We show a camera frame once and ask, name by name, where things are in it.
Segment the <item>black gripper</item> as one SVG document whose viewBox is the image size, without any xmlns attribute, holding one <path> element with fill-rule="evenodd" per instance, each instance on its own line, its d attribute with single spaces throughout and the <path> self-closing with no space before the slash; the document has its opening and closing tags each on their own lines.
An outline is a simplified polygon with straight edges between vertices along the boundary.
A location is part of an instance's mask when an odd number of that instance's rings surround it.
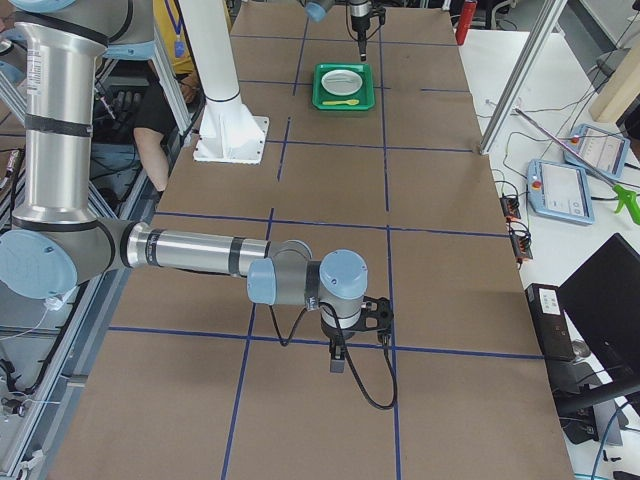
<svg viewBox="0 0 640 480">
<path fill-rule="evenodd" d="M 321 330 L 330 341 L 331 373 L 343 373 L 345 369 L 345 350 L 344 346 L 339 344 L 344 344 L 357 333 L 367 331 L 366 321 L 362 317 L 339 318 L 339 324 L 340 326 L 337 326 L 335 318 L 328 313 L 321 314 Z"/>
<path fill-rule="evenodd" d="M 367 59 L 367 35 L 370 28 L 370 16 L 365 14 L 364 16 L 349 15 L 350 27 L 348 28 L 351 37 L 357 41 L 358 54 L 360 61 L 366 61 Z"/>
</svg>

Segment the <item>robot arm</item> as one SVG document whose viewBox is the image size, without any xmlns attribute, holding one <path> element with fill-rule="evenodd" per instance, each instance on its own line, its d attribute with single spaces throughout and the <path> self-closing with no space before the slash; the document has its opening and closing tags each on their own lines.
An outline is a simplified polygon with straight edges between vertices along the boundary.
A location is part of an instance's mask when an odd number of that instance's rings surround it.
<svg viewBox="0 0 640 480">
<path fill-rule="evenodd" d="M 367 60 L 367 45 L 373 4 L 371 1 L 345 1 L 346 30 L 349 37 L 357 44 L 358 56 L 361 62 Z M 303 2 L 303 9 L 309 20 L 319 23 L 334 8 L 333 0 L 307 0 Z"/>
<path fill-rule="evenodd" d="M 144 265 L 243 277 L 253 303 L 319 311 L 331 370 L 348 367 L 346 342 L 367 317 L 368 270 L 359 254 L 339 249 L 317 261 L 297 240 L 154 229 L 89 210 L 96 62 L 109 48 L 154 54 L 152 3 L 19 1 L 15 8 L 28 43 L 26 179 L 24 201 L 1 238 L 3 283 L 44 299 Z"/>
</svg>

